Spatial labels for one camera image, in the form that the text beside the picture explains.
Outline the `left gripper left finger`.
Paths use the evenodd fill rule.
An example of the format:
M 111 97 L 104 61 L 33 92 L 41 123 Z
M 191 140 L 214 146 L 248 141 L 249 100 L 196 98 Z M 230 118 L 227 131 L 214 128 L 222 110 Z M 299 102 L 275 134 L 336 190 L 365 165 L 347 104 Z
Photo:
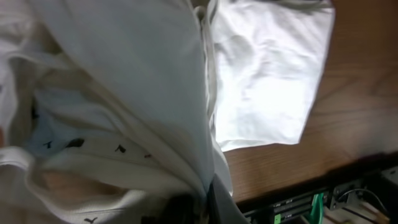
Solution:
M 142 217 L 142 224 L 199 224 L 207 223 L 207 213 L 195 211 L 195 202 L 190 195 L 171 198 L 157 217 Z

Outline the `white printed t-shirt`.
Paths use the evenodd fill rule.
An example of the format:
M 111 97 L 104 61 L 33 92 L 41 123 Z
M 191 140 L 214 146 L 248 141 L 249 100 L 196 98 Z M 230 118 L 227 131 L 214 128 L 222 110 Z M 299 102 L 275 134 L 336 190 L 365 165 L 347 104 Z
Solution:
M 297 144 L 331 1 L 2 1 L 1 222 L 207 213 L 225 152 Z

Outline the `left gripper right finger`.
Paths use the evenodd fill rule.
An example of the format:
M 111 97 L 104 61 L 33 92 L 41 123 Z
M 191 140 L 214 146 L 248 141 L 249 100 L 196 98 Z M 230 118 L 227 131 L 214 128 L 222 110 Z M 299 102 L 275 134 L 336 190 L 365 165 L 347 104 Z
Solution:
M 209 224 L 249 224 L 215 174 L 207 194 Z

